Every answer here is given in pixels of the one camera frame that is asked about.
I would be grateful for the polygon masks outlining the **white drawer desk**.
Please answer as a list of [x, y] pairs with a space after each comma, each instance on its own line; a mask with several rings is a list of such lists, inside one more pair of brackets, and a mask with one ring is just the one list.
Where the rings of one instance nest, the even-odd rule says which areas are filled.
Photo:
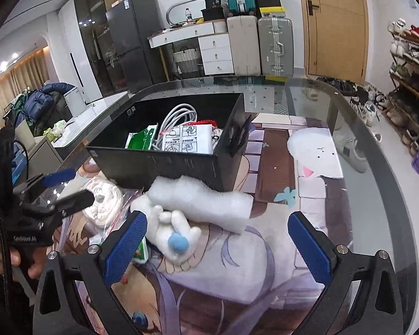
[[211, 20], [164, 30], [148, 38], [151, 49], [168, 44], [198, 40], [198, 49], [207, 76], [234, 73], [232, 50], [226, 20]]

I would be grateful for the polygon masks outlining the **black refrigerator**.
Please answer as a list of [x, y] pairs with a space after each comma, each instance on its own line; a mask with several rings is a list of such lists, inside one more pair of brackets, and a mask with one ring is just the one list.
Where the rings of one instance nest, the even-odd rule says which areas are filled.
[[136, 93], [166, 82], [159, 50], [148, 40], [162, 30], [156, 0], [121, 0], [106, 18], [128, 90]]

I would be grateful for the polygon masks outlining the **white plush toy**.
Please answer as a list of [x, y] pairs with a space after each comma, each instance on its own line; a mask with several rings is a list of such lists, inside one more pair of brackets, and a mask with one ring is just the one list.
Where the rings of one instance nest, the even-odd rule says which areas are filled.
[[136, 198], [130, 210], [145, 214], [145, 237], [171, 263], [181, 265], [194, 254], [202, 231], [198, 226], [191, 227], [182, 211], [167, 211], [161, 205], [154, 205], [146, 194]]

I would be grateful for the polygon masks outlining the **beige suitcase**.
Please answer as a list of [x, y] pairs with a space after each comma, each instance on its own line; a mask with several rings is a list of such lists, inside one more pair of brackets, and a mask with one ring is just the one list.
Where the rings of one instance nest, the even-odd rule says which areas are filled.
[[234, 72], [237, 76], [261, 74], [260, 47], [255, 16], [228, 17]]

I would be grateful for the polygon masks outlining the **anime print table mat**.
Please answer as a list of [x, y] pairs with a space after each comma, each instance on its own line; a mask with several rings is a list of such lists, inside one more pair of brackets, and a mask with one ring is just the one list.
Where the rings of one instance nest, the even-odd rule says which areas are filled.
[[299, 116], [254, 120], [235, 187], [251, 199], [243, 231], [200, 225], [180, 265], [155, 247], [112, 286], [144, 334], [291, 334], [323, 286], [287, 221], [296, 211], [336, 244], [353, 242], [346, 185], [327, 125]]

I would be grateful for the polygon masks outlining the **red white pouch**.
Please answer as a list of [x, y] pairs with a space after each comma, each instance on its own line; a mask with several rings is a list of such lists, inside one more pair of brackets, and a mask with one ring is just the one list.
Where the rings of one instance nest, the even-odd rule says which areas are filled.
[[221, 134], [213, 120], [169, 123], [160, 129], [157, 146], [173, 153], [212, 154]]

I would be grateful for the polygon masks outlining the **black bag on desk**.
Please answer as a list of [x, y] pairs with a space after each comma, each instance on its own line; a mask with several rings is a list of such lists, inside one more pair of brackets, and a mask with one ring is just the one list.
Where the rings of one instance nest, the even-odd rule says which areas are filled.
[[205, 8], [201, 10], [204, 21], [222, 20], [225, 18], [222, 0], [203, 0]]

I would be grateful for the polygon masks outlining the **wooden shoe rack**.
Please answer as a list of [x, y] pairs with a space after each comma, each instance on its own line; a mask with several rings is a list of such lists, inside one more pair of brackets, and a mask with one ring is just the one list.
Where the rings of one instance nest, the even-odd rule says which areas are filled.
[[387, 30], [393, 38], [389, 77], [394, 89], [387, 94], [384, 115], [414, 157], [419, 153], [419, 26], [399, 18]]

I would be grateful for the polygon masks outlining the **plastic water bottle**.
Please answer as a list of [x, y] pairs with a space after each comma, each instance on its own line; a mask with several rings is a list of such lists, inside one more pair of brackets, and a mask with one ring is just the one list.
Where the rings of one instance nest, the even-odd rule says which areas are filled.
[[186, 18], [186, 23], [188, 24], [193, 23], [194, 21], [191, 10], [189, 8], [185, 8], [185, 18]]

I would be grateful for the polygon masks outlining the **silver suitcase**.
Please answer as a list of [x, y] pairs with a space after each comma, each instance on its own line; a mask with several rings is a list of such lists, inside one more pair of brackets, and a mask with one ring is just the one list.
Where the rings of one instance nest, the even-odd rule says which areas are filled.
[[287, 17], [258, 20], [262, 72], [266, 76], [294, 75], [293, 24]]

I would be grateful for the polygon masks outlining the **grey side cabinet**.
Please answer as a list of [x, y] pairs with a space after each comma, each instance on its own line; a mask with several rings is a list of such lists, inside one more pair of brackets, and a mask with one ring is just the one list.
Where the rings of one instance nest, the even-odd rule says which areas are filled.
[[53, 143], [58, 155], [65, 160], [94, 129], [128, 99], [129, 93], [121, 92], [87, 105], [83, 113], [67, 122], [62, 136]]

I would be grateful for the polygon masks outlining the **wooden door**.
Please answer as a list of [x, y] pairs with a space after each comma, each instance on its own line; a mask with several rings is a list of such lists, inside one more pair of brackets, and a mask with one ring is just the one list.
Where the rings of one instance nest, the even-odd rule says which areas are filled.
[[363, 83], [369, 19], [366, 0], [301, 0], [306, 72]]

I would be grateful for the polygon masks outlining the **woven laundry basket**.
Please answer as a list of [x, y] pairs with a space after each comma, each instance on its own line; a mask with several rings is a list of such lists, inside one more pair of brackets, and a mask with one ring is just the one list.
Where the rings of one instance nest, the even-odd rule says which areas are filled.
[[172, 56], [177, 70], [181, 75], [197, 73], [199, 71], [198, 61], [200, 55], [197, 49], [177, 51]]

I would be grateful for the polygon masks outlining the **black storage box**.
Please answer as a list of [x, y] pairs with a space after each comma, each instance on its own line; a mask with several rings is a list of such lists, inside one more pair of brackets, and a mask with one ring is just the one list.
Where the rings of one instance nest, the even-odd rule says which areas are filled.
[[189, 176], [232, 191], [251, 120], [239, 92], [132, 100], [87, 150], [122, 188]]

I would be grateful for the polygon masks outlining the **green medicine packet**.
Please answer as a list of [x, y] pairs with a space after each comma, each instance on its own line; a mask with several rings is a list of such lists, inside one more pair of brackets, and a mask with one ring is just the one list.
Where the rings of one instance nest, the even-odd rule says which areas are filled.
[[139, 132], [130, 132], [125, 142], [128, 150], [150, 150], [156, 136], [158, 125], [149, 125]]
[[141, 242], [138, 244], [137, 250], [135, 251], [135, 255], [132, 258], [132, 262], [143, 265], [146, 264], [149, 260], [149, 248], [147, 245], [146, 238], [143, 238]]

